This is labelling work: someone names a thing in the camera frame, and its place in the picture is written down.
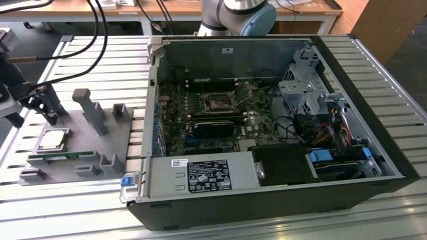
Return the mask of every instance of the wire bundle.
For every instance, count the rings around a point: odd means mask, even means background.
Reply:
[[[97,10],[95,10],[95,7],[91,3],[91,0],[86,0],[87,1],[87,4],[90,5],[91,7],[91,10],[93,10],[93,13],[94,13],[94,17],[95,17],[95,33],[94,33],[94,38],[91,40],[91,42],[89,43],[89,45],[81,49],[79,51],[71,53],[71,54],[67,54],[67,55],[61,55],[61,56],[49,56],[49,57],[35,57],[35,60],[37,61],[47,61],[47,60],[58,60],[58,59],[66,59],[66,58],[71,58],[82,53],[85,53],[94,45],[97,39],[98,39],[98,35],[99,35],[99,16],[98,16],[98,13],[97,13]],[[103,10],[103,7],[102,7],[102,4],[101,4],[101,1],[99,0],[94,0],[95,3],[97,3],[97,6],[98,6],[98,9],[99,9],[99,13],[101,13],[101,18],[102,18],[102,23],[103,23],[103,29],[105,29],[105,41],[103,41],[103,46],[102,46],[102,50],[101,50],[101,53],[99,53],[99,56],[94,62],[94,64],[89,67],[89,69],[78,74],[74,74],[74,75],[70,75],[70,76],[66,76],[66,77],[61,77],[55,80],[51,80],[51,81],[46,81],[46,82],[42,82],[42,83],[38,83],[35,85],[31,86],[31,89],[37,89],[37,88],[41,88],[43,86],[47,86],[50,84],[55,84],[55,83],[59,83],[62,81],[66,81],[66,80],[70,80],[70,79],[74,79],[74,78],[78,78],[86,74],[89,74],[94,68],[98,66],[98,64],[101,63],[102,61],[102,58],[105,56],[105,53],[106,53],[106,50],[107,50],[107,44],[109,44],[109,27],[107,27],[107,20],[106,20],[106,14],[105,14],[105,10]],[[42,3],[42,4],[38,4],[38,5],[30,5],[30,6],[23,6],[23,7],[17,7],[17,8],[13,8],[13,9],[9,9],[9,10],[5,10],[5,11],[0,11],[0,14],[7,14],[7,13],[13,13],[15,11],[21,11],[21,10],[29,10],[29,9],[37,9],[37,8],[42,8],[42,7],[46,7],[49,6],[51,3],[54,2],[54,0],[50,0],[49,2],[46,3]]]

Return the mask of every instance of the white table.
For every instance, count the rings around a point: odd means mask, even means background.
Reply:
[[[83,48],[91,36],[62,42],[55,55]],[[378,195],[350,210],[297,215],[251,222],[153,232],[119,201],[121,180],[19,186],[19,173],[37,143],[41,115],[23,110],[22,129],[14,129],[0,149],[0,238],[9,239],[420,239],[427,234],[427,126],[426,112],[380,65],[365,46],[348,36],[324,36],[341,65],[366,97],[381,121],[422,179],[394,193]],[[127,154],[129,172],[138,170],[149,85],[146,36],[113,36],[101,65],[91,74],[55,84],[66,109],[75,88],[90,88],[103,108],[127,103],[135,109]],[[102,49],[98,40],[87,53],[49,63],[41,82],[81,72]]]

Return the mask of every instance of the black cable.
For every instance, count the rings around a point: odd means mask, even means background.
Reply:
[[[158,23],[155,23],[155,21],[149,17],[149,14],[147,14],[143,6],[142,6],[141,0],[137,0],[137,4],[138,4],[138,6],[139,6],[139,9],[142,10],[142,13],[146,15],[146,18],[149,19],[153,27],[154,27],[163,35],[166,35],[166,32],[163,31],[161,25],[159,25]]]
[[[98,56],[94,64],[91,65],[91,67],[86,71],[83,71],[83,72],[81,72],[81,73],[78,73],[75,75],[58,78],[55,80],[38,83],[37,85],[34,85],[31,87],[31,89],[37,89],[37,88],[41,88],[41,87],[43,87],[46,85],[55,84],[55,83],[59,83],[62,81],[82,77],[83,75],[89,74],[94,70],[94,68],[97,67],[97,65],[102,61],[102,58],[103,58],[106,50],[107,50],[107,44],[109,44],[109,26],[107,26],[106,14],[105,14],[105,10],[103,10],[101,1],[95,0],[95,2],[97,2],[98,9],[99,9],[99,12],[101,12],[101,17],[102,17],[102,23],[103,23],[103,29],[105,29],[105,43],[103,43],[102,50],[101,50],[99,56]]]
[[[289,2],[289,4],[293,5],[294,21],[293,21],[293,25],[291,25],[291,33],[294,33],[294,25],[295,25],[295,21],[297,21],[295,5],[294,5],[294,3],[290,2],[290,0],[286,0],[286,1]]]
[[[275,97],[275,92],[278,90],[278,86],[274,86],[271,89],[271,98],[270,98],[270,115],[273,118],[274,123],[286,131],[286,133],[290,133],[297,139],[298,141],[305,144],[309,145],[307,141],[302,138],[302,136],[299,136],[295,132],[293,132],[289,128],[286,128],[277,120],[279,118],[286,118],[286,116],[279,116],[279,117],[274,117],[274,110],[273,110],[273,106],[274,106],[274,97]]]
[[[299,136],[295,132],[293,132],[287,127],[285,127],[279,122],[275,122],[275,124],[286,131],[286,133],[290,133],[297,139],[298,141],[307,145],[309,143],[306,142],[306,140],[302,138],[302,136]]]
[[[159,8],[161,8],[163,16],[165,16],[166,25],[167,25],[169,31],[170,31],[171,35],[174,35],[173,27],[171,27],[171,24],[170,24],[170,21],[173,22],[173,18],[170,20],[169,17],[167,17],[167,15],[171,16],[170,15],[170,11],[169,11],[167,7],[165,6],[162,0],[155,0],[155,1],[157,1],[158,5],[159,5]]]
[[[37,60],[38,61],[47,61],[47,60],[57,60],[57,59],[67,59],[67,58],[71,58],[82,53],[85,53],[91,47],[93,45],[95,44],[95,41],[99,37],[99,16],[98,16],[98,13],[97,13],[97,10],[95,10],[95,7],[93,5],[93,2],[91,0],[86,0],[87,1],[87,4],[90,5],[91,7],[91,10],[93,10],[93,13],[94,13],[94,17],[95,17],[95,33],[94,33],[94,38],[91,40],[91,42],[89,43],[89,45],[82,48],[79,51],[71,53],[71,54],[67,54],[67,55],[62,55],[62,56],[49,56],[49,57],[37,57]]]
[[[295,11],[295,5],[290,2],[290,0],[286,0],[286,1],[294,6],[294,10],[290,9],[290,8],[287,8],[286,6],[283,6],[283,5],[279,3],[279,1],[275,0],[275,2],[278,3],[278,5],[279,5],[283,9],[290,10],[291,12],[294,12],[294,13],[297,13],[297,14],[302,14],[301,11]]]
[[[293,5],[293,9],[285,7],[285,6],[279,3],[279,1],[275,0],[275,2],[278,3],[278,5],[279,5],[283,9],[286,9],[286,10],[289,10],[289,11],[291,11],[291,12],[294,13],[294,21],[293,21],[293,25],[291,25],[291,33],[293,33],[293,31],[294,31],[294,25],[295,25],[295,21],[297,21],[297,14],[303,14],[303,13],[302,13],[301,11],[295,11],[295,5],[294,5],[294,3],[290,2],[290,0],[286,0],[286,1],[289,2],[289,4]]]
[[[43,7],[49,6],[49,5],[51,5],[51,3],[54,3],[54,0],[49,0],[49,2],[38,4],[38,5],[21,6],[21,7],[17,7],[17,8],[11,8],[11,9],[0,11],[0,15],[13,13],[13,12],[17,12],[17,11],[21,11],[21,10],[43,8]]]
[[[166,6],[166,3],[163,2],[163,0],[159,0],[159,1],[162,3],[163,8],[165,8],[165,11],[166,11],[166,14],[169,16],[169,19],[171,20],[171,22],[174,22],[171,14],[170,14],[170,11],[169,11],[167,6]]]

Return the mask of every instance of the metal rail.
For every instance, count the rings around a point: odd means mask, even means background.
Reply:
[[[126,103],[135,109],[126,167],[133,172],[141,166],[149,37],[110,38],[105,59],[93,73],[57,84],[55,90],[69,110],[79,108],[79,104],[73,102],[75,88],[90,88],[91,98],[101,102],[103,108]],[[358,40],[346,35],[322,38],[414,164],[422,176],[418,182],[397,192],[376,196],[350,210],[153,232],[146,230],[121,203],[119,179],[26,187],[17,184],[46,122],[41,115],[25,110],[25,127],[11,132],[0,149],[2,239],[377,240],[426,237],[426,112],[402,92],[401,85]],[[55,55],[78,51],[90,41],[90,36],[75,37],[71,42],[61,43]],[[99,39],[85,54],[51,61],[41,81],[86,70],[98,57],[102,44]],[[332,82],[332,85],[338,91],[337,84]]]

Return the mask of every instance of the warning label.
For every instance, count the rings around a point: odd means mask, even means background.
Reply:
[[[227,160],[189,162],[187,170],[193,194],[233,189]]]

